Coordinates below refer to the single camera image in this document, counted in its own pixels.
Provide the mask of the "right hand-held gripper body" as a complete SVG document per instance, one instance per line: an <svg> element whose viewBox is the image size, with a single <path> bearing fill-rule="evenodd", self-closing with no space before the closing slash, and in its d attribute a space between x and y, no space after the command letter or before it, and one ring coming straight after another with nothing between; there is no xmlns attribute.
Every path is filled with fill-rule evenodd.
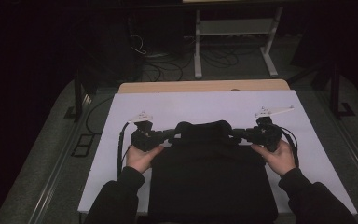
<svg viewBox="0 0 358 224"><path fill-rule="evenodd" d="M256 126L247 130L248 142L266 147L268 151L274 152L277 145L284 136L291 148L295 148L290 131L273 123L271 117L273 115L282 114L293 111L292 106L289 107L262 107L255 113Z"/></svg>

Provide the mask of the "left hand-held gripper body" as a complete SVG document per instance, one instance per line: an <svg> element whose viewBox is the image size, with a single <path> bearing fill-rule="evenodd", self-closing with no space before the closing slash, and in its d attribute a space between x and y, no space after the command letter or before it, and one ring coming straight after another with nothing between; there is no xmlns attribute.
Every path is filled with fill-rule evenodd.
<svg viewBox="0 0 358 224"><path fill-rule="evenodd" d="M145 112L141 112L130 119L130 123L136 126L136 130L131 134L131 144L143 152L159 146L168 136L167 131L154 131L152 129L152 119L153 117Z"/></svg>

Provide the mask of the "black tank top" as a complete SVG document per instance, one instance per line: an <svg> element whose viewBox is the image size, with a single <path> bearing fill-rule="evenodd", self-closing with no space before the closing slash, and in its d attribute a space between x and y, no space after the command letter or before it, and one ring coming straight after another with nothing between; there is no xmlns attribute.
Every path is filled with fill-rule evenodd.
<svg viewBox="0 0 358 224"><path fill-rule="evenodd" d="M278 216L265 162L224 120L175 128L152 160L148 215L156 221L272 224Z"/></svg>

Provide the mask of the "person's left hand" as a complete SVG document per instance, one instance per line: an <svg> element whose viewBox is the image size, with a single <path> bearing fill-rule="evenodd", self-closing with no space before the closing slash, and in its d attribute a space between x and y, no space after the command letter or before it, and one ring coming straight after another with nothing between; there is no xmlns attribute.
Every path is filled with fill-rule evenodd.
<svg viewBox="0 0 358 224"><path fill-rule="evenodd" d="M164 149L164 146L157 146L149 151L142 151L135 146L128 149L126 165L139 173L144 173L151 167L151 161Z"/></svg>

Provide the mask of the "person's right hand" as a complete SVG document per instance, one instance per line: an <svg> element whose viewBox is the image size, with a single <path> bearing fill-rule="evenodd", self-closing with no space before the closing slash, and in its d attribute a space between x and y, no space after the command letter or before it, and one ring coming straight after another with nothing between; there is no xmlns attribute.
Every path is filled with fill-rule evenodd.
<svg viewBox="0 0 358 224"><path fill-rule="evenodd" d="M274 152L268 151L265 147L251 144L251 149L260 154L268 166L279 176L296 168L295 159L288 143L281 140Z"/></svg>

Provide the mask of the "black metal stand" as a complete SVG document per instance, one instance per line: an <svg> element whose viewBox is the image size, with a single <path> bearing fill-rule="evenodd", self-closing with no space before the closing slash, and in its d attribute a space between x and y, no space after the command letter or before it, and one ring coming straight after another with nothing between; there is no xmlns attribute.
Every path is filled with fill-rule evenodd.
<svg viewBox="0 0 358 224"><path fill-rule="evenodd" d="M69 107L65 118L78 122L83 113L83 100L87 94L94 94L97 91L97 78L88 69L82 68L74 74L74 95L75 105Z"/></svg>
<svg viewBox="0 0 358 224"><path fill-rule="evenodd" d="M336 119L355 115L348 103L344 103L339 100L340 71L336 63L332 61L321 61L309 68L306 68L293 77L288 78L286 82L289 85L292 85L310 74L315 75L310 84L314 90L321 91L327 85L330 85L329 107Z"/></svg>

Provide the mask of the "metal floor rail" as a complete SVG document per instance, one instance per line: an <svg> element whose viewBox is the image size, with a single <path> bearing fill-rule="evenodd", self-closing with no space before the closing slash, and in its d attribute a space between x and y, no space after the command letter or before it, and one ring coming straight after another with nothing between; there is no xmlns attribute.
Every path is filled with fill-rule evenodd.
<svg viewBox="0 0 358 224"><path fill-rule="evenodd" d="M88 106L89 103L53 106L29 155L34 175L41 187L27 224L42 224L81 128L83 110L87 110Z"/></svg>
<svg viewBox="0 0 358 224"><path fill-rule="evenodd" d="M323 108L326 111L328 118L331 120L331 122L335 125L336 129L338 130L341 138L343 139L343 142L345 143L349 151L351 159L353 160L358 170L358 146L356 146L355 141L350 136L350 132L342 123L340 116L336 116L330 109L329 99L321 91L317 91L316 95L319 101L321 102L321 104L323 105Z"/></svg>

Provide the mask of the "white metal desk frame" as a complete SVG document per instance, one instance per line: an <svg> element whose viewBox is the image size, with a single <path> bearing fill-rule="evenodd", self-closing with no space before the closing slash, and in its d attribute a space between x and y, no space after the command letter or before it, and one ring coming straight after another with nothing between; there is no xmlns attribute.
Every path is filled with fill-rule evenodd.
<svg viewBox="0 0 358 224"><path fill-rule="evenodd" d="M260 48L265 65L271 77L277 77L278 71L269 55L275 38L283 7L278 7L272 18L265 19L239 19L239 20L202 20L200 11L196 11L195 21L195 53L194 71L195 79L202 78L202 67L200 57L200 38L211 35L267 35L268 40Z"/></svg>

